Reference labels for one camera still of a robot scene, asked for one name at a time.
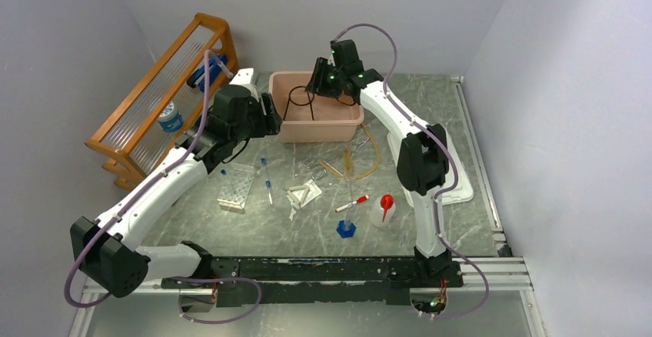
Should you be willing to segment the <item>pink plastic bin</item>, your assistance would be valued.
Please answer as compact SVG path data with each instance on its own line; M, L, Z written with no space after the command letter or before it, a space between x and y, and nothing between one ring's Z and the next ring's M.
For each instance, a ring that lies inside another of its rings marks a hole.
M304 87L311 72L274 72L268 91L284 119L278 133L282 143L349 142L364 121L364 109L352 99L308 95Z

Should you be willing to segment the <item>bristle test tube brush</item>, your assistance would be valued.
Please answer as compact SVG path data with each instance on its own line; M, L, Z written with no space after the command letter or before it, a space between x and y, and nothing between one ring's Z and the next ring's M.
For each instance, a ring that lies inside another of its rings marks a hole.
M344 149L342 159L344 162L344 176L350 179L354 174L354 165L351 150L349 148Z

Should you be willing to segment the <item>white bottle red cap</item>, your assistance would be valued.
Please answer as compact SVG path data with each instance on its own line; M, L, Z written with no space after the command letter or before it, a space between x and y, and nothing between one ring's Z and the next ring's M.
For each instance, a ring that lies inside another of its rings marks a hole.
M369 212L371 224L378 228L386 227L395 210L396 204L393 195L386 194L380 196L374 201Z

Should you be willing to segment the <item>measuring cylinder blue base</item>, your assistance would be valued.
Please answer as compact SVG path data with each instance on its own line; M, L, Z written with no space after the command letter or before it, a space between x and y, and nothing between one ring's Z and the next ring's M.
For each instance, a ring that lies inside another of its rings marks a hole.
M355 200L357 196L354 194L351 180L348 178L345 178L344 180L348 188L348 194L349 194L348 203L349 203ZM336 232L343 239L352 238L355 234L356 227L353 223L354 211L355 211L355 207L349 208L348 210L344 211L344 218L338 223L338 226L336 228Z

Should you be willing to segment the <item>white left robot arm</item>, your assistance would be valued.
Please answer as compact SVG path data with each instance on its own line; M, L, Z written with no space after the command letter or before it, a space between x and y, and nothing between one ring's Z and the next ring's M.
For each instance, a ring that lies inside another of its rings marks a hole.
M243 85L220 88L195 126L146 179L96 219L82 216L72 224L75 265L68 276L81 271L116 298L151 279L207 285L213 276L207 250L191 241L143 246L143 239L185 192L230 162L238 145L278 134L281 123L269 93L253 95Z

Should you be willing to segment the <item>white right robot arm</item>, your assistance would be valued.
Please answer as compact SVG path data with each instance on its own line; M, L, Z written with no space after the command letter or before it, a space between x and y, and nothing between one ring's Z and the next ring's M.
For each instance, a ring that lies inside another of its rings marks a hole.
M333 40L330 48L330 59L316 60L308 89L329 98L351 97L398 140L397 176L412 197L417 226L414 274L422 285L433 286L452 263L442 224L442 195L455 188L459 173L447 148L447 133L442 125L429 125L412 112L389 89L387 77L366 69L354 41Z

